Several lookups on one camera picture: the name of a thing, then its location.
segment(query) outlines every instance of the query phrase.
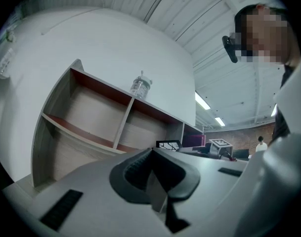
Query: brick wall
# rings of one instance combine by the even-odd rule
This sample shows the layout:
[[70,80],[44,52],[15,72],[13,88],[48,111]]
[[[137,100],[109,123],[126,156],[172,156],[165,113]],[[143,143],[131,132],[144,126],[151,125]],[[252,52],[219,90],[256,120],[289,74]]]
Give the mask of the brick wall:
[[273,129],[274,123],[271,123],[249,129],[226,132],[207,132],[205,135],[206,142],[208,142],[209,139],[224,139],[233,145],[233,150],[249,149],[249,153],[252,155],[256,151],[259,136],[262,136],[263,141],[266,144],[269,144],[272,138]]

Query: black shirt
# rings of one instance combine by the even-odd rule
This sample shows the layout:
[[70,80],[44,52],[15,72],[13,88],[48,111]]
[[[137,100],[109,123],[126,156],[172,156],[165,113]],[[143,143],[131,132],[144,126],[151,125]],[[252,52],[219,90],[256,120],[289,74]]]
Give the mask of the black shirt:
[[[282,77],[281,87],[285,84],[285,82],[291,76],[293,70],[289,66],[284,66],[285,73]],[[282,113],[277,109],[277,114],[275,115],[275,127],[272,134],[272,141],[276,140],[279,137],[287,136],[290,133],[289,127],[285,122],[285,119]]]

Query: fluorescent light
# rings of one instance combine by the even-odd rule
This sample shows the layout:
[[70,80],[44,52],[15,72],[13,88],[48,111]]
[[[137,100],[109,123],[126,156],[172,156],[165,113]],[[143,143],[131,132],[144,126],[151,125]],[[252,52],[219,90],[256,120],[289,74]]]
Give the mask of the fluorescent light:
[[277,104],[275,104],[274,108],[273,108],[273,112],[271,114],[271,117],[273,117],[274,115],[277,114]]
[[225,126],[224,122],[220,118],[215,118],[215,119],[221,126]]
[[195,101],[198,102],[205,110],[209,110],[209,105],[195,92]]

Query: corrugated metal ceiling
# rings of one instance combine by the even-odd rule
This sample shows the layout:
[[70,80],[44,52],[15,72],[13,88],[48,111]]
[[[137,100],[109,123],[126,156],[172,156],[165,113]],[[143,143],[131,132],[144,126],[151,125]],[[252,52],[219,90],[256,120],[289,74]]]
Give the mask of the corrugated metal ceiling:
[[217,131],[272,122],[273,95],[284,70],[230,62],[221,37],[233,30],[231,3],[238,9],[253,3],[282,6],[278,0],[26,0],[22,7],[25,15],[65,5],[111,8],[164,32],[191,54],[196,90],[211,106],[208,111],[197,106],[197,125]]

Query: transparent bottle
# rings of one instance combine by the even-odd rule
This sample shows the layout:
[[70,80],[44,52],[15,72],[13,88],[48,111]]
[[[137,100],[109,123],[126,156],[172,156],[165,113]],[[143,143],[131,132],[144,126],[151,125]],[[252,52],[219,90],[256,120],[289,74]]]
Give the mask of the transparent bottle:
[[150,85],[152,85],[152,80],[145,77],[144,71],[141,71],[141,76],[137,77],[130,88],[131,94],[145,100],[150,90]]

